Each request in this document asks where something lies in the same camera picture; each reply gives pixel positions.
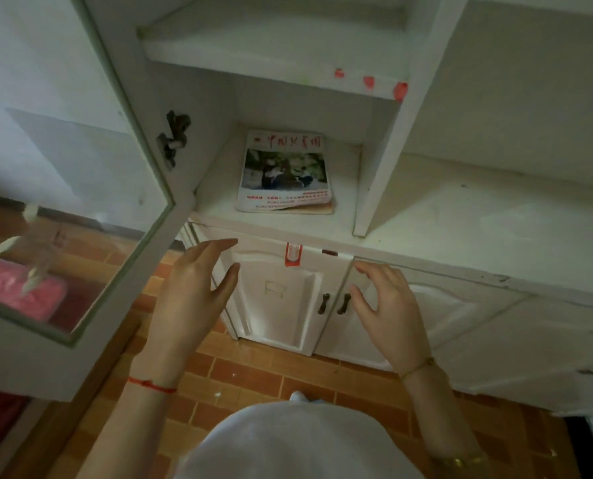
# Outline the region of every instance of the shoe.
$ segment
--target shoe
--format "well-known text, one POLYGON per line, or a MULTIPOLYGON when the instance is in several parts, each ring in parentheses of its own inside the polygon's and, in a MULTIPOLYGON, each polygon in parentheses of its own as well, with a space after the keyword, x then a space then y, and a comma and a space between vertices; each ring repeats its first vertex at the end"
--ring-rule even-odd
POLYGON ((290 395, 290 402, 309 402, 309 400, 301 392, 293 392, 290 395))

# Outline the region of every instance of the vertical divider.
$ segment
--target vertical divider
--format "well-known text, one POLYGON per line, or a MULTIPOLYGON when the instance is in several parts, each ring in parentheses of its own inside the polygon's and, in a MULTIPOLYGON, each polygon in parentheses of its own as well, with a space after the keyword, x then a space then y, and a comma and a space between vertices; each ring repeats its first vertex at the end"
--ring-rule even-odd
POLYGON ((374 107, 372 127, 359 169, 353 232, 357 237, 367 235, 466 3, 467 0, 410 0, 408 30, 419 42, 410 68, 409 93, 394 115, 386 106, 374 107))

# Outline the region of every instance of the hand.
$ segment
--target hand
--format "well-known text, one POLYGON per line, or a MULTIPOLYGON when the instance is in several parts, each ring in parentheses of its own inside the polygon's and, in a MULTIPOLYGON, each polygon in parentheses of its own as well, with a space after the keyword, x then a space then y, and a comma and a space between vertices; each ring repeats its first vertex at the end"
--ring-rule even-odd
POLYGON ((370 262, 355 262, 354 266, 376 287, 378 307, 373 310, 355 285, 349 290, 352 307, 374 346, 402 376, 432 354, 416 297, 398 269, 370 262))
POLYGON ((162 386, 178 380, 188 356, 214 327, 237 286, 240 265, 233 264, 219 286, 211 290, 212 270, 221 252, 237 242, 202 242, 175 262, 157 299, 146 345, 133 361, 139 374, 135 378, 152 379, 159 385, 158 380, 162 386))

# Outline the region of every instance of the glass pane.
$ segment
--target glass pane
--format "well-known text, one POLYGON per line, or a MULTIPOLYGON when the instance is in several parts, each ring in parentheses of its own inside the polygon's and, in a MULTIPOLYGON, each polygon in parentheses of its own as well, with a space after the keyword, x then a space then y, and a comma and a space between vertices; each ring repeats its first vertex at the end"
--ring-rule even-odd
POLYGON ((169 207, 90 27, 72 0, 0 0, 0 315, 56 338, 169 207))

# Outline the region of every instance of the magazine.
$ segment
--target magazine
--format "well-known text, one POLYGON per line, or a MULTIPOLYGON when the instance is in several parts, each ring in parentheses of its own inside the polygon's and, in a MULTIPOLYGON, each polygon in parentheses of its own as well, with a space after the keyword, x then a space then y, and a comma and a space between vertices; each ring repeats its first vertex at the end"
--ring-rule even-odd
POLYGON ((237 210, 333 213, 323 151, 320 134, 249 131, 237 210))

